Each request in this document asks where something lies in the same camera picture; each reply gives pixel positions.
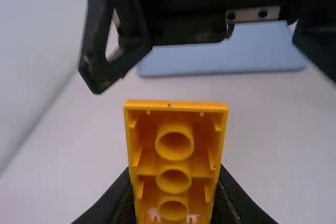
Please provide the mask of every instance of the white wall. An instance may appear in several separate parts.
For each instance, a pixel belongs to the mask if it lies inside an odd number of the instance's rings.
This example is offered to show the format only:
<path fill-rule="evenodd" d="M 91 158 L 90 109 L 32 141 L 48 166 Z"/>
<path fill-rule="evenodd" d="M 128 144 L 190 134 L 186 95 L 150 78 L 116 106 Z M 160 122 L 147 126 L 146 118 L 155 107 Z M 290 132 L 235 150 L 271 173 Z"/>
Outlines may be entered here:
<path fill-rule="evenodd" d="M 85 11 L 86 0 L 0 0 L 0 173 L 75 72 Z"/>

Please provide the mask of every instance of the yellow lego brick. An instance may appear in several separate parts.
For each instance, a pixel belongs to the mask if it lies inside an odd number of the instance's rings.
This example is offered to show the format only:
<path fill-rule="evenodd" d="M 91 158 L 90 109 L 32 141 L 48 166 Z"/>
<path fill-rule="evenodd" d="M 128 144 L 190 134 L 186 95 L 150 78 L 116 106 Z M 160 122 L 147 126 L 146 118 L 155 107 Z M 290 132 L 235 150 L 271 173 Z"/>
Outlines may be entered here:
<path fill-rule="evenodd" d="M 210 223 L 227 116 L 223 103 L 124 104 L 138 224 Z"/>

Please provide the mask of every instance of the screw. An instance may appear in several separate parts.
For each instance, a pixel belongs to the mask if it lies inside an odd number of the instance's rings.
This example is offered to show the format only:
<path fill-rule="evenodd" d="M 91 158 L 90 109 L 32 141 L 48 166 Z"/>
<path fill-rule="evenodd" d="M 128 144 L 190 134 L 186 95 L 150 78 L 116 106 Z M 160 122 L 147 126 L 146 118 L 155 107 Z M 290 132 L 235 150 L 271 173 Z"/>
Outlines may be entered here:
<path fill-rule="evenodd" d="M 227 19 L 229 20 L 233 20 L 233 19 L 236 19 L 236 14 L 234 12 L 231 12 L 231 13 L 228 13 L 226 15 Z"/>
<path fill-rule="evenodd" d="M 267 15 L 268 15 L 268 11 L 267 11 L 267 10 L 261 10 L 261 11 L 258 13 L 259 18 L 266 18 Z"/>

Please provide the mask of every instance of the white table surface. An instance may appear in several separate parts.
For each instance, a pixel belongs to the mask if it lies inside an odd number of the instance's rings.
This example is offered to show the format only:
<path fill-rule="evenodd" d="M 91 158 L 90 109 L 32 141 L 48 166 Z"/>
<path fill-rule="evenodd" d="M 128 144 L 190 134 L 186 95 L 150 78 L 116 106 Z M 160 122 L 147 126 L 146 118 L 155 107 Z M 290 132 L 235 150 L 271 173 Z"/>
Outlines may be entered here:
<path fill-rule="evenodd" d="M 76 74 L 0 179 L 0 223 L 71 223 L 127 166 L 127 99 L 226 102 L 222 162 L 279 223 L 331 223 L 336 198 L 336 88 L 297 73 L 141 79 L 102 96 Z"/>

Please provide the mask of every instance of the black mesh material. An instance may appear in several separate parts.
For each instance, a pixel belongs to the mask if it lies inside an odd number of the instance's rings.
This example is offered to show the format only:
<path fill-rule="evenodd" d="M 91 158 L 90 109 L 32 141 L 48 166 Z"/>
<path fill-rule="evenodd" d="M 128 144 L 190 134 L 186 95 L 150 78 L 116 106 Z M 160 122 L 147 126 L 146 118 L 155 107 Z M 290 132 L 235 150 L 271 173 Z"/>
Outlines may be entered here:
<path fill-rule="evenodd" d="M 336 83 L 336 1 L 303 0 L 293 43 Z"/>
<path fill-rule="evenodd" d="M 276 224 L 221 166 L 211 224 Z M 72 224 L 137 224 L 128 168 L 105 194 Z"/>

